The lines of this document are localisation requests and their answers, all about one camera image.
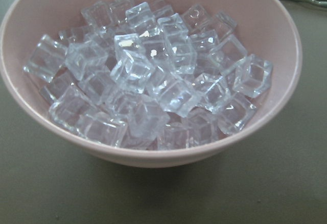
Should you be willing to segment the pile of clear ice cubes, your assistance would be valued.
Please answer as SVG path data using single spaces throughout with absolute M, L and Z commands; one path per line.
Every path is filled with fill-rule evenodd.
M 50 119 L 84 139 L 167 151 L 241 131 L 273 65 L 249 54 L 224 12 L 182 14 L 165 0 L 99 1 L 85 25 L 42 36 L 23 67 Z

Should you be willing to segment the pink bowl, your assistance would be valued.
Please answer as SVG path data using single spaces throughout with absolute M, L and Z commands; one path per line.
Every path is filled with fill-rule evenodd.
M 182 150 L 128 150 L 77 137 L 49 120 L 47 103 L 22 67 L 43 34 L 55 36 L 59 30 L 81 24 L 80 9 L 96 1 L 99 0 L 15 0 L 1 25 L 1 76 L 15 101 L 34 121 L 98 158 L 145 168 L 178 166 L 205 159 L 244 140 L 271 121 L 298 84 L 302 66 L 300 36 L 279 0 L 167 0 L 179 12 L 194 3 L 202 4 L 210 13 L 224 10 L 237 21 L 236 34 L 244 46 L 273 63 L 271 88 L 260 97 L 255 116 L 235 135 Z

